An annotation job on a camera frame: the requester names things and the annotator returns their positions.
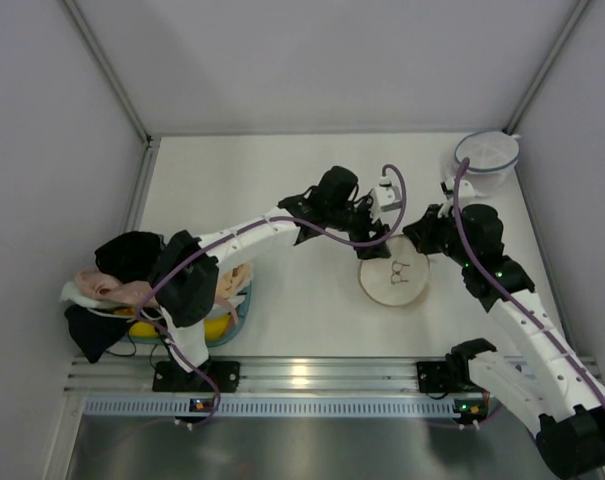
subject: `metal panel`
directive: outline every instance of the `metal panel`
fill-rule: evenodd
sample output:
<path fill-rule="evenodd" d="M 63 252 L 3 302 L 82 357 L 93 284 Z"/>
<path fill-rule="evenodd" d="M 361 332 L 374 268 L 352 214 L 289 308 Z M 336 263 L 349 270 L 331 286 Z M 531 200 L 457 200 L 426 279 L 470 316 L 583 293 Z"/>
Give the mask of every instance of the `metal panel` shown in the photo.
<path fill-rule="evenodd" d="M 84 415 L 125 417 L 203 417 L 196 405 L 203 397 L 153 398 L 91 396 Z M 430 398 L 231 397 L 224 395 L 218 417 L 251 418 L 454 418 L 454 401 Z"/>
<path fill-rule="evenodd" d="M 566 0 L 81 1 L 150 132 L 504 126 Z"/>
<path fill-rule="evenodd" d="M 238 397 L 283 397 L 303 394 L 326 397 L 420 397 L 416 361 L 427 358 L 278 358 L 218 357 L 241 364 Z M 530 375 L 521 358 L 509 359 L 514 367 Z M 582 358 L 597 376 L 592 358 Z M 143 353 L 132 358 L 105 357 L 97 365 L 76 358 L 71 368 L 67 394 L 154 395 L 153 370 Z"/>
<path fill-rule="evenodd" d="M 148 418 L 84 417 L 68 479 L 555 479 L 508 412 L 480 431 L 447 426 L 420 419 L 220 418 L 189 432 Z"/>

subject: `paper plate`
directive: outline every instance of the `paper plate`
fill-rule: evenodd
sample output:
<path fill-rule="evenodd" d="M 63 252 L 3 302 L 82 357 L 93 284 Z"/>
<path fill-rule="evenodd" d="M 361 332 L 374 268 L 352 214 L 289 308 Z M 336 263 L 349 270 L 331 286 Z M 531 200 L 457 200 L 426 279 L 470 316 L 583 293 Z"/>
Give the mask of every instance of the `paper plate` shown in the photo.
<path fill-rule="evenodd" d="M 358 277 L 364 292 L 387 307 L 401 307 L 415 300 L 429 279 L 429 260 L 417 252 L 404 235 L 387 241 L 391 258 L 360 263 Z"/>

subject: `yellow sponge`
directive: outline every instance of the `yellow sponge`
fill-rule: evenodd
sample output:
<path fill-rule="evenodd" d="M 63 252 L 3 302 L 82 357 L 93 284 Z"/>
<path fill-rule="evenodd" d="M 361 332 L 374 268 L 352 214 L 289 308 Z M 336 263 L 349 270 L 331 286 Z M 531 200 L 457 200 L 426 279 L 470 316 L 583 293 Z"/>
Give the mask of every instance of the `yellow sponge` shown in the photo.
<path fill-rule="evenodd" d="M 219 340 L 226 332 L 231 321 L 231 315 L 228 313 L 219 318 L 207 318 L 204 320 L 204 339 L 207 342 Z M 152 325 L 144 322 L 136 322 L 129 329 L 129 335 L 138 338 L 157 338 L 158 334 Z"/>
<path fill-rule="evenodd" d="M 231 315 L 228 313 L 219 318 L 207 318 L 204 320 L 204 339 L 207 342 L 213 342 L 222 338 L 230 320 Z"/>
<path fill-rule="evenodd" d="M 158 334 L 153 328 L 153 325 L 149 325 L 144 322 L 135 322 L 131 328 L 129 328 L 129 335 L 132 337 L 141 338 L 157 338 Z"/>

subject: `clear plastic container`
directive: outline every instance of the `clear plastic container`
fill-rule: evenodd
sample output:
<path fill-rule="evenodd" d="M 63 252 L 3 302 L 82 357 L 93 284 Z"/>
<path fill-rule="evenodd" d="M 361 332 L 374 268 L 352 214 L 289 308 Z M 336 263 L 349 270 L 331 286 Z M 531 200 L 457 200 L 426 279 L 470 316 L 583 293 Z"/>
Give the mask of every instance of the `clear plastic container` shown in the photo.
<path fill-rule="evenodd" d="M 519 135 L 499 130 L 473 133 L 458 144 L 445 176 L 455 176 L 460 163 L 469 158 L 466 178 L 480 197 L 488 197 L 504 183 L 520 158 Z"/>

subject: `black mounting bracket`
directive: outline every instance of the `black mounting bracket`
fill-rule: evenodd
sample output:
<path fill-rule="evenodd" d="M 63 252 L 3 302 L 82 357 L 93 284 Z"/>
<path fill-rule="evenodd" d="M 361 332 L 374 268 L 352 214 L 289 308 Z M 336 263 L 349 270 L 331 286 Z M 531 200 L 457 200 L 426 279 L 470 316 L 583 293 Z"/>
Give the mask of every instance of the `black mounting bracket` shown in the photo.
<path fill-rule="evenodd" d="M 221 393 L 234 393 L 240 383 L 240 362 L 209 360 L 201 369 Z M 153 377 L 154 392 L 211 392 L 211 386 L 199 375 L 186 372 L 175 361 L 158 362 Z"/>
<path fill-rule="evenodd" d="M 469 378 L 469 360 L 482 352 L 496 348 L 483 338 L 456 345 L 444 361 L 416 362 L 418 385 L 422 393 L 481 392 Z"/>
<path fill-rule="evenodd" d="M 577 475 L 605 466 L 605 412 L 575 407 L 575 415 L 556 422 L 540 416 L 540 432 L 535 438 L 542 459 L 559 478 Z"/>

